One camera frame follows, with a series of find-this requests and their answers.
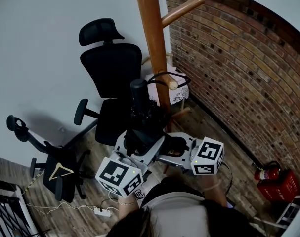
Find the bracelet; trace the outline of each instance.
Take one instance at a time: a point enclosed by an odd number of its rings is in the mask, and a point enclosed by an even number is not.
[[[214,189],[215,187],[219,186],[220,184],[221,184],[221,180],[219,180],[216,184],[214,184],[214,185],[212,185],[212,186],[210,186],[208,188],[205,188],[204,192],[205,191],[210,191],[210,190]]]
[[[118,200],[118,203],[119,203],[119,204],[122,204],[122,205],[124,205],[124,206],[135,204],[135,202],[136,202],[136,200],[135,200],[133,203],[122,203],[120,200]]]

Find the wooden peg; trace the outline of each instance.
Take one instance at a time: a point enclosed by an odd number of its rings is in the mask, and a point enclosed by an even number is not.
[[[179,111],[178,113],[175,113],[172,115],[172,119],[178,119],[184,115],[186,115],[187,113],[191,112],[189,107],[184,108],[183,110]]]
[[[168,86],[170,90],[176,90],[178,88],[178,82],[169,74],[161,75],[159,78]]]
[[[205,0],[188,0],[179,7],[171,10],[162,18],[163,28],[174,22],[176,19],[205,3]]]

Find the white cube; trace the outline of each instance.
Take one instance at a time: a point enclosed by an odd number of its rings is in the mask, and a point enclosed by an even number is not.
[[[223,160],[223,143],[205,137],[190,163],[195,175],[214,175]]]
[[[108,157],[102,161],[95,178],[103,188],[124,198],[143,183],[140,169]]]

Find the headrest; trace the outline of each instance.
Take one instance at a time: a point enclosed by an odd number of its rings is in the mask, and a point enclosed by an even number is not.
[[[111,42],[112,40],[124,39],[115,26],[111,18],[100,18],[83,26],[79,34],[81,46],[87,46],[96,42]]]

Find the hair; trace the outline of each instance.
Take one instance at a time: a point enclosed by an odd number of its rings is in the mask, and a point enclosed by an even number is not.
[[[153,237],[150,209],[138,209],[118,221],[107,234],[107,237],[114,236]]]
[[[241,212],[222,207],[212,200],[202,201],[201,205],[207,210],[211,237],[257,236],[257,231],[249,225],[248,219]],[[148,208],[133,211],[117,222],[107,237],[118,237],[125,234],[129,237],[155,237],[150,219],[151,211]]]

